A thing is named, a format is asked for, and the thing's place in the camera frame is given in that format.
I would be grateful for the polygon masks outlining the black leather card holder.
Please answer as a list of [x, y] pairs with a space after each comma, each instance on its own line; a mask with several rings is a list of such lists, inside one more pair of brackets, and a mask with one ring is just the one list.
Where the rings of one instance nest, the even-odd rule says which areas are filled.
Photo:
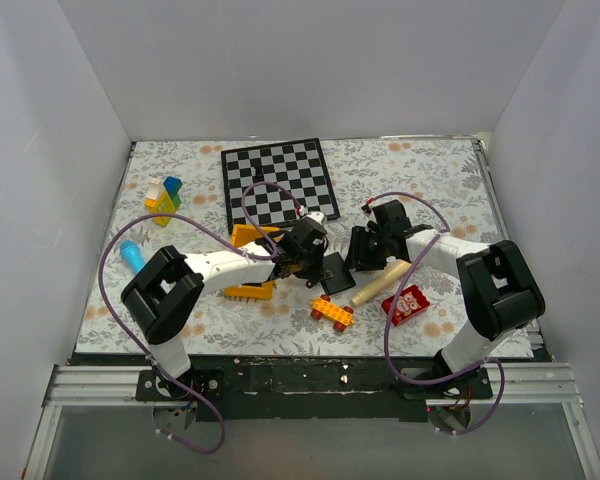
[[333, 252], [324, 257], [323, 278], [320, 280], [320, 284], [327, 295], [335, 295], [356, 286], [356, 282], [346, 268], [339, 252]]

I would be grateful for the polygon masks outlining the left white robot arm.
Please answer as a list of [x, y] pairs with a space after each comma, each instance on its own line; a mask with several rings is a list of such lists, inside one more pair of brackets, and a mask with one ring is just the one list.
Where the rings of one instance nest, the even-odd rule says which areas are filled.
[[243, 284], [295, 276], [309, 287], [324, 278], [326, 217], [310, 212], [269, 244], [257, 239], [242, 250], [182, 254], [158, 250], [124, 288], [121, 301], [142, 330], [152, 358], [162, 367], [158, 387], [173, 400], [193, 386], [181, 332], [199, 297]]

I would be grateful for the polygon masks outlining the yellow plastic bin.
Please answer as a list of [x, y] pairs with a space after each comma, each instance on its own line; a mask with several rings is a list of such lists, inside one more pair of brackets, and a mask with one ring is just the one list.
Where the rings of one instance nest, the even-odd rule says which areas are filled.
[[[231, 244], [244, 247], [248, 243], [262, 239], [264, 235], [252, 225], [235, 224], [231, 234]], [[224, 295], [230, 298], [268, 301], [273, 298], [275, 282], [243, 280], [240, 284], [224, 289]]]

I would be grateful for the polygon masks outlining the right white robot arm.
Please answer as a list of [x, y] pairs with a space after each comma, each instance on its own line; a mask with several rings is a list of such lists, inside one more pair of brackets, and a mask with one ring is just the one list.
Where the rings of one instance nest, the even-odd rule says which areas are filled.
[[513, 241], [462, 240], [451, 234], [447, 223], [441, 229], [412, 224], [398, 200], [377, 206], [373, 202], [369, 199], [362, 206], [370, 217], [367, 225], [351, 231], [345, 268], [379, 271], [394, 257], [410, 264], [407, 275], [424, 265], [460, 282], [467, 321], [435, 355], [428, 378], [412, 379], [399, 372], [389, 353], [391, 321], [386, 322], [384, 333], [385, 361], [397, 379], [455, 397], [468, 386], [468, 374], [487, 362], [500, 343], [544, 314], [544, 297]]

